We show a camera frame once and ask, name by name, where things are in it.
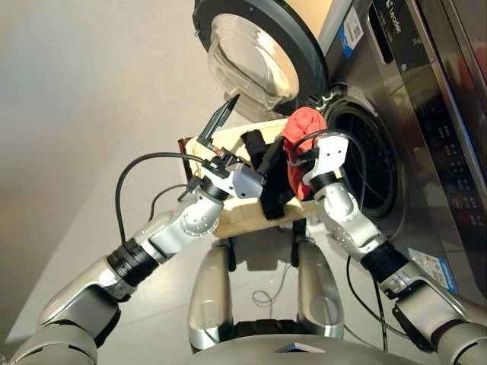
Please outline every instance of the metal clip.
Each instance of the metal clip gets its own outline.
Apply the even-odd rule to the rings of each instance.
[[[329,93],[328,97],[325,97],[324,95],[321,97],[321,104],[316,107],[316,110],[319,111],[320,113],[323,112],[326,107],[328,106],[328,102],[331,101],[335,97],[335,94],[333,92]]]

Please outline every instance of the wire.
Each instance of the wire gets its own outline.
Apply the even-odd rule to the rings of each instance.
[[[351,259],[352,259],[351,256],[349,256],[347,258],[346,272],[347,272],[347,282],[349,283],[350,291],[352,292],[355,299],[364,307],[365,310],[367,310],[367,312],[369,312],[369,314],[371,316],[373,316],[378,322],[385,325],[391,332],[395,333],[398,336],[401,336],[402,338],[409,339],[409,336],[406,333],[402,333],[401,331],[399,331],[399,330],[395,329],[393,326],[391,326],[389,323],[380,319],[379,316],[377,314],[375,314],[374,311],[372,309],[370,309],[368,307],[368,305],[365,304],[364,301],[358,296],[357,292],[355,291],[355,289],[352,285],[352,281],[350,280],[350,260]]]
[[[389,345],[387,343],[387,327],[384,325],[386,322],[386,317],[384,316],[384,308],[382,307],[382,299],[380,298],[379,285],[374,279],[372,279],[372,281],[374,282],[375,297],[377,298],[377,306],[379,307],[379,316],[382,320],[382,323],[380,324],[380,327],[382,328],[382,348],[384,351],[388,352]]]
[[[204,160],[200,157],[193,156],[191,154],[180,154],[177,152],[154,152],[152,154],[144,154],[143,156],[137,157],[129,163],[125,169],[123,169],[122,173],[119,176],[118,181],[116,182],[116,188],[115,188],[115,212],[116,212],[116,221],[119,225],[119,231],[120,231],[120,239],[122,243],[125,243],[126,238],[125,238],[125,229],[123,227],[123,218],[122,218],[122,209],[120,207],[120,194],[122,192],[122,185],[129,174],[130,170],[137,166],[139,163],[150,160],[152,158],[159,158],[159,157],[176,157],[176,158],[182,158],[184,160],[194,160],[200,163],[203,163]]]
[[[160,192],[159,194],[157,194],[154,199],[152,199],[152,203],[151,203],[151,213],[149,214],[149,220],[151,221],[152,218],[154,218],[154,211],[155,211],[155,203],[156,201],[162,196],[164,195],[166,192],[169,192],[173,189],[176,189],[176,188],[186,188],[188,185],[187,184],[177,184],[177,185],[172,185],[170,186],[169,188],[166,188],[164,189],[162,192]]]
[[[364,148],[362,147],[361,143],[358,141],[358,139],[350,132],[344,130],[344,129],[337,129],[337,128],[333,128],[333,129],[320,129],[319,131],[315,131],[315,132],[311,132],[310,134],[308,135],[305,135],[302,139],[300,139],[299,141],[297,141],[294,146],[292,146],[292,149],[291,149],[291,156],[293,158],[296,158],[296,151],[298,150],[298,147],[305,141],[309,140],[309,139],[312,139],[312,138],[315,138],[317,137],[318,135],[324,135],[326,133],[341,133],[343,135],[346,135],[350,141],[353,142],[353,144],[356,146],[356,148],[358,149],[358,152],[360,154],[360,158],[361,158],[361,164],[362,164],[362,185],[361,185],[361,191],[360,191],[360,203],[359,203],[359,206],[360,206],[360,210],[362,210],[362,207],[364,205],[364,199],[365,199],[365,182],[367,181],[367,161],[366,161],[366,158],[365,158],[365,150]]]
[[[347,325],[343,325],[343,327],[349,332],[350,335],[352,335],[353,337],[357,338],[360,342],[366,344],[367,346],[370,346],[371,348],[376,348],[378,350],[380,350],[380,348],[378,348],[377,346],[373,346],[373,344],[371,344],[370,342],[367,342],[366,340],[364,340],[362,337],[360,337],[359,335],[357,335],[355,332],[353,332],[350,327],[348,327]]]
[[[342,134],[346,135],[353,142],[353,144],[356,146],[356,148],[357,148],[357,150],[358,150],[358,152],[360,154],[361,167],[362,167],[361,168],[362,169],[362,176],[361,176],[362,177],[362,184],[361,184],[361,191],[360,191],[360,204],[359,204],[359,206],[360,206],[360,210],[362,210],[362,208],[364,206],[365,187],[367,186],[367,165],[366,165],[366,162],[367,161],[366,161],[366,156],[365,156],[364,148],[361,145],[361,143],[357,140],[357,138],[355,138],[354,135],[352,135],[350,132],[345,131],[345,130],[342,130],[342,129],[321,129],[319,131],[315,131],[315,132],[312,132],[312,133],[310,133],[308,135],[305,135],[302,139],[300,139],[298,142],[296,142],[294,144],[292,150],[291,150],[291,155],[292,156],[295,156],[296,150],[298,149],[298,147],[303,142],[305,142],[305,141],[307,141],[309,139],[315,138],[318,135],[322,135],[324,133],[331,133],[331,132],[342,133]],[[380,298],[380,291],[379,291],[379,287],[377,285],[377,282],[374,280],[374,289],[375,289],[375,294],[376,294],[376,298],[377,298],[377,305],[379,307],[380,317],[377,317],[377,315],[375,313],[373,313],[372,310],[370,308],[368,308],[368,306],[365,305],[365,303],[360,299],[360,297],[356,294],[355,290],[353,289],[352,282],[350,280],[350,274],[349,274],[350,273],[350,260],[351,260],[351,257],[349,256],[349,258],[347,259],[347,281],[349,282],[350,290],[354,294],[355,298],[357,298],[358,302],[365,309],[367,309],[368,312],[370,314],[372,314],[375,319],[378,319],[379,322],[381,323],[383,349],[384,349],[384,351],[388,351],[389,345],[388,345],[388,342],[387,342],[387,330],[386,330],[388,324],[386,324],[386,322],[385,322],[384,308],[383,308],[383,305],[382,305],[382,299]]]
[[[284,286],[286,275],[287,275],[288,270],[290,268],[291,268],[290,264],[285,265],[284,271],[282,272],[281,284],[279,285],[278,290],[275,292],[275,294],[272,297],[270,296],[269,293],[267,293],[264,290],[255,290],[252,293],[252,301],[256,306],[260,306],[262,308],[265,308],[267,306],[269,307],[269,318],[272,318],[272,311],[274,308],[274,302],[282,291],[282,287]],[[266,299],[265,300],[257,299],[257,294],[262,294],[264,297],[266,297]]]

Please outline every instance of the washing machine door glass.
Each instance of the washing machine door glass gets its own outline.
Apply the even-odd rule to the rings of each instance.
[[[217,82],[240,101],[261,112],[294,99],[298,74],[286,52],[262,28],[234,14],[212,22],[208,63]]]

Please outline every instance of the black cloth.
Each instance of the black cloth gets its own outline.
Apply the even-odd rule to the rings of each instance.
[[[262,133],[254,130],[241,135],[253,168],[266,178],[260,205],[267,220],[284,217],[284,206],[294,197],[288,181],[288,155],[283,149],[284,138],[266,144]]]

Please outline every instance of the black cable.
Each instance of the black cable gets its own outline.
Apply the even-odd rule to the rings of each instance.
[[[384,316],[384,308],[382,307],[382,299],[380,298],[379,285],[374,279],[372,279],[372,281],[374,282],[375,297],[377,298],[379,316],[380,320],[382,321],[382,323],[380,324],[380,327],[382,328],[382,348],[384,351],[388,352],[389,345],[387,343],[387,327],[384,325],[384,323],[386,322],[386,317]]]
[[[312,139],[312,138],[315,138],[317,137],[318,135],[324,135],[325,133],[341,133],[343,135],[346,135],[350,141],[353,142],[353,144],[356,146],[356,148],[358,149],[358,152],[360,154],[360,158],[361,158],[361,162],[362,162],[362,185],[361,185],[361,191],[360,191],[360,203],[359,203],[359,206],[360,206],[360,210],[362,210],[362,206],[364,205],[364,198],[365,198],[365,182],[367,181],[367,161],[365,159],[365,150],[364,148],[362,147],[361,143],[357,140],[357,138],[350,132],[344,130],[344,129],[337,129],[337,128],[333,128],[333,129],[320,129],[319,131],[315,131],[315,132],[311,132],[310,134],[308,135],[305,135],[302,139],[300,139],[299,141],[297,141],[294,146],[292,146],[292,149],[291,149],[291,156],[293,157],[293,159],[295,159],[297,156],[296,156],[296,150],[298,149],[298,147],[305,141],[309,140],[309,139]]]
[[[350,291],[352,292],[352,294],[355,297],[355,299],[364,307],[365,310],[367,310],[367,312],[369,312],[369,314],[371,316],[373,316],[378,322],[380,322],[383,325],[385,325],[391,332],[395,333],[398,336],[401,336],[402,338],[407,338],[409,340],[409,336],[406,333],[402,333],[401,331],[395,329],[393,326],[389,325],[389,323],[387,323],[387,322],[383,321],[382,319],[380,319],[379,316],[377,316],[377,314],[375,314],[374,311],[372,309],[370,309],[368,307],[368,305],[365,304],[362,299],[360,299],[360,297],[358,296],[358,294],[355,291],[354,287],[352,286],[352,281],[350,280],[350,260],[351,260],[351,258],[352,258],[351,256],[349,256],[347,258],[346,272],[347,272],[347,282],[349,283]]]
[[[151,203],[151,213],[149,214],[149,220],[151,221],[152,218],[154,218],[154,211],[155,211],[155,203],[156,201],[162,196],[164,195],[165,193],[173,190],[173,189],[177,189],[177,188],[186,188],[188,185],[187,184],[177,184],[177,185],[172,185],[170,186],[169,188],[166,188],[164,189],[162,192],[160,192],[159,194],[157,194],[154,199],[152,199],[152,203]]]
[[[352,335],[353,337],[357,338],[360,342],[362,342],[363,344],[366,344],[367,346],[370,346],[371,348],[376,348],[378,350],[380,350],[380,348],[378,348],[377,346],[373,346],[373,344],[371,344],[370,342],[367,342],[366,340],[364,340],[362,337],[360,337],[359,335],[357,335],[353,330],[350,329],[350,327],[348,327],[346,324],[343,325],[343,327],[349,332],[350,335]]]
[[[204,160],[200,157],[193,156],[191,154],[180,154],[177,152],[154,152],[152,154],[145,154],[143,156],[137,157],[129,163],[125,169],[123,169],[122,173],[119,176],[118,181],[116,182],[116,188],[115,188],[115,212],[116,212],[116,221],[119,225],[119,231],[120,231],[120,239],[122,240],[122,244],[125,243],[126,238],[125,238],[125,229],[123,227],[123,218],[122,218],[122,209],[120,207],[120,193],[122,191],[122,185],[123,181],[129,174],[130,170],[141,163],[142,161],[150,160],[151,158],[159,158],[159,157],[176,157],[176,158],[182,158],[184,160],[194,160],[200,163],[203,163]]]

